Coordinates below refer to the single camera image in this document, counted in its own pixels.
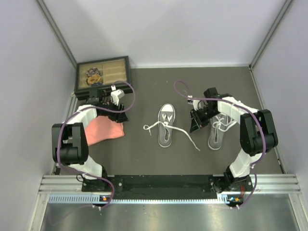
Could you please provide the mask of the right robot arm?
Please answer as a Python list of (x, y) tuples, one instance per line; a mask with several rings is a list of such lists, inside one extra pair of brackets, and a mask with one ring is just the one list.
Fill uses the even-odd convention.
[(216, 88), (204, 92), (203, 99), (189, 95), (191, 128), (194, 132), (211, 124), (217, 131), (225, 132), (233, 124), (240, 126), (241, 149), (236, 159), (226, 168), (223, 177), (210, 179), (212, 190), (221, 193), (235, 191), (249, 182), (249, 174), (265, 154), (278, 145), (272, 113), (251, 108), (230, 94), (219, 94)]

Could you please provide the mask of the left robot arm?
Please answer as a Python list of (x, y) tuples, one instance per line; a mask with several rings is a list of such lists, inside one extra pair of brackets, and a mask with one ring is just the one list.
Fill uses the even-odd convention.
[(124, 136), (123, 122), (128, 120), (120, 102), (124, 95), (115, 86), (107, 97), (94, 90), (65, 122), (51, 128), (54, 162), (78, 173), (88, 191), (112, 188), (105, 168), (90, 157), (89, 147)]

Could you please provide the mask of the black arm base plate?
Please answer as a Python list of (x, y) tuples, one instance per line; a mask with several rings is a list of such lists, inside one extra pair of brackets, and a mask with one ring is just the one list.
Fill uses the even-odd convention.
[(229, 185), (224, 176), (214, 175), (115, 175), (114, 199), (214, 199), (217, 193), (248, 192), (251, 178)]

